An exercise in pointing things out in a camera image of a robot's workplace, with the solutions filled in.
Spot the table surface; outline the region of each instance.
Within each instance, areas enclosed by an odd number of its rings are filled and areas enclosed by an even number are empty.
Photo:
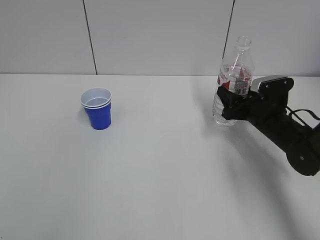
[[[216,79],[0,75],[1,239],[319,239],[320,174],[248,122],[215,125]],[[320,114],[320,77],[294,80],[288,105]],[[80,105],[94,87],[105,130]]]

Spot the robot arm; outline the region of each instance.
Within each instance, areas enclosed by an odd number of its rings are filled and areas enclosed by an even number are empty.
[[[249,93],[243,97],[223,86],[217,90],[227,120],[246,120],[282,149],[290,165],[300,174],[314,176],[320,170],[320,124],[308,126],[288,104],[294,80],[286,76],[267,76],[252,81]],[[312,111],[314,118],[320,120]],[[304,125],[292,119],[295,115]]]

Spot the blue plastic cup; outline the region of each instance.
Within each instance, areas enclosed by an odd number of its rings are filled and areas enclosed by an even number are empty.
[[[92,88],[80,98],[81,105],[96,130],[106,129],[111,124],[111,92],[105,88]]]

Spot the plastic water bottle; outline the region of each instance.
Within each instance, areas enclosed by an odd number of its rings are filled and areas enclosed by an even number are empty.
[[[250,47],[251,40],[246,36],[240,36],[233,51],[222,60],[212,108],[213,119],[218,125],[229,127],[237,122],[237,120],[226,120],[222,116],[224,105],[217,95],[217,90],[219,86],[223,86],[238,95],[245,96],[248,94],[255,70],[249,53]]]

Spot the stacked cups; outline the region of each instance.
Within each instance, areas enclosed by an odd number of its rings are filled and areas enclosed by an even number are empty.
[[[80,98],[94,129],[106,129],[111,124],[111,92],[104,88],[92,88]]]

